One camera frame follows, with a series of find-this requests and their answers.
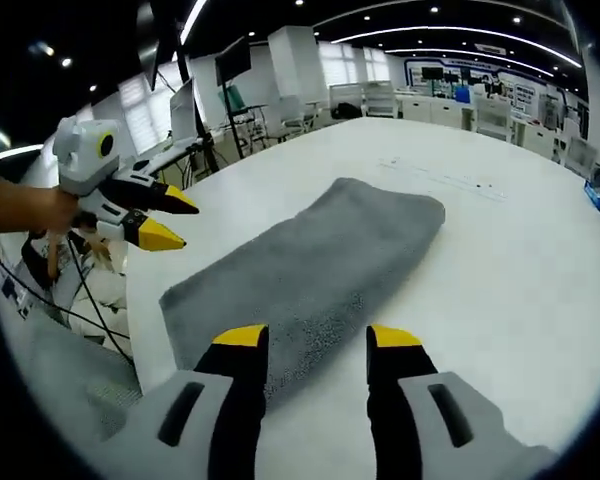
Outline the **person's left hand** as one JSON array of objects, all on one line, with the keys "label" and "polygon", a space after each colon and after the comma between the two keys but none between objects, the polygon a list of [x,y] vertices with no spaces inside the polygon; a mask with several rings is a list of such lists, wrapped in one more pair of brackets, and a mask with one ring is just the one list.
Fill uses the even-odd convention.
[{"label": "person's left hand", "polygon": [[84,217],[75,196],[59,188],[40,189],[36,200],[36,224],[39,230],[64,234],[69,230],[95,233],[95,225]]}]

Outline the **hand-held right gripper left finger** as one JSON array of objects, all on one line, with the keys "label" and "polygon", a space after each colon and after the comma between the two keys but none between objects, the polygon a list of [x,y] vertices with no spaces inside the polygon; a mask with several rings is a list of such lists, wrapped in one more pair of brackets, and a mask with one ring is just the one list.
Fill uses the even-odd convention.
[{"label": "hand-held right gripper left finger", "polygon": [[223,332],[192,370],[132,406],[99,449],[103,479],[252,479],[266,410],[269,329]]}]

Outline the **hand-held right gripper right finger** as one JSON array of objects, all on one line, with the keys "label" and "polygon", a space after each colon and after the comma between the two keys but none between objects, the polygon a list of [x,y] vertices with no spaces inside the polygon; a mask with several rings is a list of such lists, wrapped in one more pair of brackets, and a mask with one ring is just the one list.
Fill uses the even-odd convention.
[{"label": "hand-held right gripper right finger", "polygon": [[367,416],[379,479],[534,479],[557,456],[510,434],[501,410],[440,372],[411,333],[366,329]]}]

